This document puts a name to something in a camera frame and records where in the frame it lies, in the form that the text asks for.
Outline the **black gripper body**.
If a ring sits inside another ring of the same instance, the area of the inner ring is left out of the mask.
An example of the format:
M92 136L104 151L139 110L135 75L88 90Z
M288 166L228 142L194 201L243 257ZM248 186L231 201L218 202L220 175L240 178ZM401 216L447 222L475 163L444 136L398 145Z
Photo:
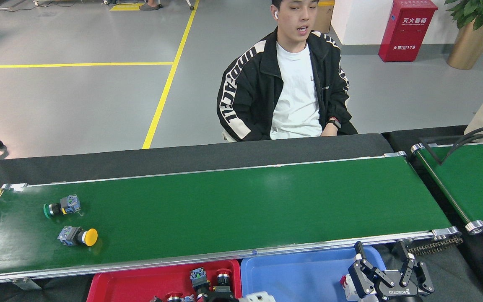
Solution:
M406 273L386 273L392 284L376 276L374 289L380 302L421 302L418 296L416 277L411 281L411 275Z

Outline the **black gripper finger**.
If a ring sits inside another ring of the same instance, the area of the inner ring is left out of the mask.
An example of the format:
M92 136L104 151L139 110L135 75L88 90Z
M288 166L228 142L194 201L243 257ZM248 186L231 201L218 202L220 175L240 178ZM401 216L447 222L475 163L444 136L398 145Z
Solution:
M364 246L361 242L357 242L355 247L355 261L348 269L351 281L355 287L359 297L367 297L379 290L379 283L387 282L387 276L383 271L373 266L364 253Z
M427 264L422 261L418 262L415 256L408 252L402 241L397 241L395 243L394 252L400 256L400 259L403 261L403 265L399 272L410 274L411 281L413 280L413 277L416 277L418 294L420 296L428 296L434 293L435 287L428 273Z

